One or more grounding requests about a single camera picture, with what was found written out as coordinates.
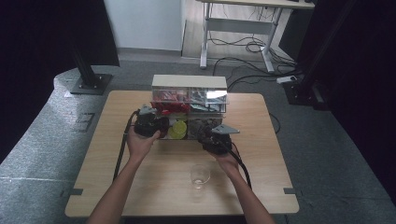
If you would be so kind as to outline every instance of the white wall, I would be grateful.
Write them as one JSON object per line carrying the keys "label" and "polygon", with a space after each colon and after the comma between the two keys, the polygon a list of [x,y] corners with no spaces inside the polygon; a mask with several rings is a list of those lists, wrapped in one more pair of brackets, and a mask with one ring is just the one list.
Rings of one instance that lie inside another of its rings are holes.
{"label": "white wall", "polygon": [[185,0],[105,0],[117,48],[181,50]]}

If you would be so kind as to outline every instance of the human hand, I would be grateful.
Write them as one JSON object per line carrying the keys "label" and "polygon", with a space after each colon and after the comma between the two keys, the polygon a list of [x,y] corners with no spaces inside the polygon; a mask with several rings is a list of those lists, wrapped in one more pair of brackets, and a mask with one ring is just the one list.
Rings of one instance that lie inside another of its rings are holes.
{"label": "human hand", "polygon": [[[236,147],[233,145],[233,153],[235,155],[239,156],[238,151],[236,150]],[[221,169],[226,173],[227,176],[230,176],[237,172],[239,174],[239,164],[238,161],[230,154],[224,154],[224,155],[216,155],[213,153],[209,153],[212,155],[216,161],[219,163]]]}
{"label": "human hand", "polygon": [[151,137],[145,137],[134,132],[134,126],[129,128],[126,140],[130,153],[130,160],[142,161],[149,153],[154,141],[160,137],[161,132],[157,131]]}

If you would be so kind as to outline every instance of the human arm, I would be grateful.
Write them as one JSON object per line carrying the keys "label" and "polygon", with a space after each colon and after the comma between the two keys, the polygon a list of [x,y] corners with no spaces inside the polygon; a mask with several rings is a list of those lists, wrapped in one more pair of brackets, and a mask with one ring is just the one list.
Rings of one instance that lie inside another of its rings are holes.
{"label": "human arm", "polygon": [[119,223],[136,171],[159,136],[158,131],[150,138],[142,137],[134,132],[134,127],[130,128],[127,138],[130,158],[93,209],[87,223]]}
{"label": "human arm", "polygon": [[[237,154],[237,150],[234,146],[233,152]],[[262,205],[262,202],[257,198],[256,194],[254,194],[253,190],[239,173],[239,164],[235,158],[230,153],[221,156],[212,154],[212,156],[215,157],[221,169],[233,183],[247,223],[275,223],[267,209]]]}

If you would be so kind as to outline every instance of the forearm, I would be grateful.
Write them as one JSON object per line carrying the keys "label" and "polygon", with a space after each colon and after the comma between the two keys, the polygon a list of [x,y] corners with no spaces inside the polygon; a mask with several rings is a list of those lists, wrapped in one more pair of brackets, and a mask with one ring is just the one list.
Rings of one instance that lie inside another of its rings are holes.
{"label": "forearm", "polygon": [[275,223],[238,170],[229,172],[228,177],[230,177],[235,187],[236,195],[241,203],[248,224]]}
{"label": "forearm", "polygon": [[130,159],[94,208],[88,223],[118,223],[141,160]]}

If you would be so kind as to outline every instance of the yellow fruit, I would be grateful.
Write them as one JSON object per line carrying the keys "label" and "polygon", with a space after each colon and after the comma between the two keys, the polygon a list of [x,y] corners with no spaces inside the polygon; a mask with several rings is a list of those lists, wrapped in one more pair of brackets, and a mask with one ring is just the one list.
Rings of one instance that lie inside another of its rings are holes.
{"label": "yellow fruit", "polygon": [[186,135],[186,133],[175,133],[174,129],[172,127],[170,127],[168,129],[168,135],[172,139],[182,139]]}
{"label": "yellow fruit", "polygon": [[173,125],[173,131],[179,134],[186,134],[187,124],[182,120],[176,121]]}

